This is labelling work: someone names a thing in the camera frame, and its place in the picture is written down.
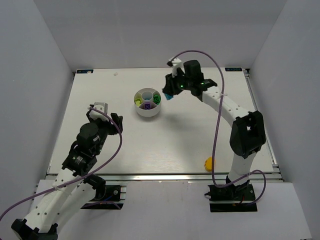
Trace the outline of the large cyan lego brick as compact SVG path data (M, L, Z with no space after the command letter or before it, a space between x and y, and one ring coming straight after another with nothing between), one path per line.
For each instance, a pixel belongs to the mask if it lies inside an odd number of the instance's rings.
M167 93L165 93L164 96L165 96L165 98L166 98L168 101L173 98L172 95L169 95L169 94L167 94Z

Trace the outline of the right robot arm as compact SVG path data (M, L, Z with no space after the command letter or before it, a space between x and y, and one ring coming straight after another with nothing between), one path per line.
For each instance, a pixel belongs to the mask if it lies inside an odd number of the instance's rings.
M229 145L233 151L231 169L224 185L215 183L217 188L245 187L249 176L253 174L251 166L257 153L266 143L263 115L258 111L249 111L235 103L224 92L224 86L210 78L205 78L197 60L182 62L173 58L167 62L171 73L165 77L162 89L167 100L189 91L202 103L217 113L217 120L224 119L231 127Z

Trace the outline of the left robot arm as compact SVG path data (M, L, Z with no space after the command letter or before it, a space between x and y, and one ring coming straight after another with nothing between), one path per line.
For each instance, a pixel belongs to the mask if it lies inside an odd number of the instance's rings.
M108 204L106 181L89 174L97 163L108 136L121 135L123 117L89 110L88 123L82 125L72 143L62 168L41 201L24 218L16 219L11 229L20 240L56 240L67 221L89 201Z

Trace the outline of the lime green lego brick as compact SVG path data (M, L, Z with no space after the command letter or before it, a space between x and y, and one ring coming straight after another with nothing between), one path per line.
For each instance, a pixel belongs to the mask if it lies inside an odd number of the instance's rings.
M137 107L139 107L140 105L142 105L144 103L144 101L142 100L142 98L138 97L134 99L134 103Z

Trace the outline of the dark green lego brick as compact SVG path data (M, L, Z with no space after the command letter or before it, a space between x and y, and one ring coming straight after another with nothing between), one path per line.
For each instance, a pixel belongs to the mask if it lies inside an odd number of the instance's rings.
M158 94L155 94L155 95L153 96L153 102L154 102L156 105L159 105L160 102L161 102L161 96L158 95Z

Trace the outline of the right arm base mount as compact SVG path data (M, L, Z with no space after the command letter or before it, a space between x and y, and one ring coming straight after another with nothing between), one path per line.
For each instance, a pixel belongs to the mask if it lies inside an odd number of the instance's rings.
M235 186L218 188L208 185L208 192L204 196L209 200L211 213L250 213L257 212L257 204L253 185L247 180Z

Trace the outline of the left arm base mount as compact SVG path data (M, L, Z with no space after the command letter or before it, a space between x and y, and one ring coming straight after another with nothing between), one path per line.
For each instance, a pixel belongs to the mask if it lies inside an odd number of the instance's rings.
M92 174L81 182L89 184L94 196L81 209L84 210L121 210L126 199L126 186L109 184L100 176Z

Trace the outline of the yellow round lego piece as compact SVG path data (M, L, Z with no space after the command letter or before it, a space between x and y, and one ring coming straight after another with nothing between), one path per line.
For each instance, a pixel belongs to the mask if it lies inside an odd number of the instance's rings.
M213 159L211 156L208 157L204 162L204 169L207 172L212 172L212 169L216 167L216 160Z

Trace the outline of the purple lego brick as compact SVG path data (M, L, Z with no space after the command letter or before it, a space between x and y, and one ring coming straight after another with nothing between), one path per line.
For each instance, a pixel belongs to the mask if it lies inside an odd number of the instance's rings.
M143 104L143 109L144 110L151 110L151 109L153 109L154 107L153 107L153 103L152 102L145 102L144 104Z

